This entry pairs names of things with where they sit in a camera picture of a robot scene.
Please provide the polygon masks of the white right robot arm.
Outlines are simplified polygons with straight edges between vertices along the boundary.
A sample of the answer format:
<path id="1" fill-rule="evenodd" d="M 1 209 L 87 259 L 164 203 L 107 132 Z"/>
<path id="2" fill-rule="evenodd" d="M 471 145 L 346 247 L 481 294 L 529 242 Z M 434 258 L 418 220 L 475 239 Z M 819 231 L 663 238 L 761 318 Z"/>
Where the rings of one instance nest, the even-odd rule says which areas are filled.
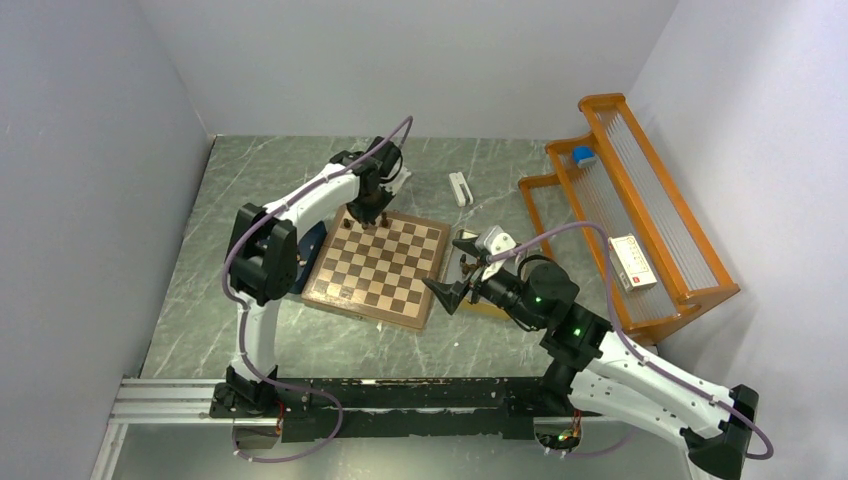
<path id="1" fill-rule="evenodd" d="M 759 401 L 755 390 L 700 379 L 620 335 L 610 320 L 577 302 L 578 285 L 544 255 L 530 256 L 535 265 L 524 273 L 486 263 L 488 247 L 476 237 L 453 244 L 474 263 L 463 263 L 463 278 L 452 284 L 425 279 L 427 289 L 448 313 L 471 296 L 523 329 L 544 333 L 540 345 L 552 361 L 539 398 L 548 412 L 614 417 L 666 439 L 713 477 L 741 477 Z"/>

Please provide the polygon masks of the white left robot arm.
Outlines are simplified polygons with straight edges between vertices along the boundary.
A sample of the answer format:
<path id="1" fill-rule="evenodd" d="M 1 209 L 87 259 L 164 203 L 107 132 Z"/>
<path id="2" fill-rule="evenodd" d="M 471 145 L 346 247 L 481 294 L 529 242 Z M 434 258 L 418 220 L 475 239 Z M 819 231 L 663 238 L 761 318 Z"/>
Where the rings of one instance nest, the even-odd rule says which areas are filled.
<path id="1" fill-rule="evenodd" d="M 222 272 L 224 294 L 238 312 L 235 353 L 224 383 L 235 409 L 261 416 L 277 402 L 277 316 L 297 281 L 304 235 L 340 207 L 359 224 L 375 225 L 409 175 L 402 146 L 378 137 L 365 152 L 334 155 L 290 194 L 240 208 Z"/>

